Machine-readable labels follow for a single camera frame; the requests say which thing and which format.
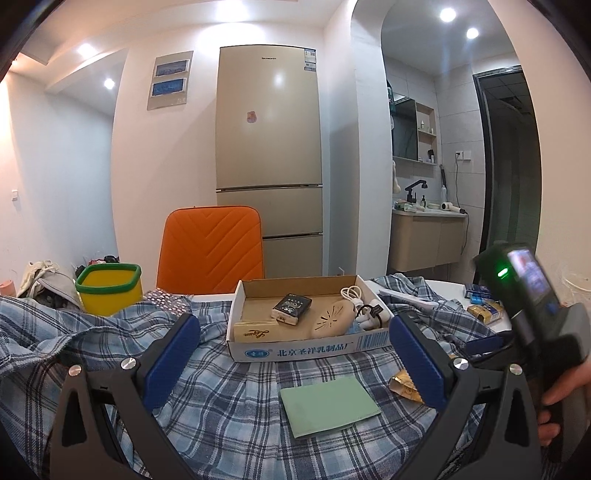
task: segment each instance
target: sink cabinet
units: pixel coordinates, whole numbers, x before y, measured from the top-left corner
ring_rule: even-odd
[[[392,210],[388,265],[399,272],[460,260],[466,216],[416,215]]]

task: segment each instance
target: box logo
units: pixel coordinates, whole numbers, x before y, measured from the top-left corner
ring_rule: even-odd
[[[266,350],[247,350],[244,353],[250,358],[265,358],[266,356],[269,356],[269,352]]]

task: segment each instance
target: doorway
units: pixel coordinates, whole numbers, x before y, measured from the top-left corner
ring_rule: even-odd
[[[480,251],[523,242],[535,251],[541,158],[530,91],[520,66],[474,75],[485,140],[486,192]]]

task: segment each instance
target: refrigerator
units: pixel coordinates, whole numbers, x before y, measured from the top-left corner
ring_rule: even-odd
[[[322,161],[316,51],[220,49],[218,205],[261,216],[266,278],[322,275]]]

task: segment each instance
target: orange chair backrest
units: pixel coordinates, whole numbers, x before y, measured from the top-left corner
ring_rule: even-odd
[[[175,210],[166,219],[156,285],[169,293],[233,293],[264,278],[261,218],[254,208]]]

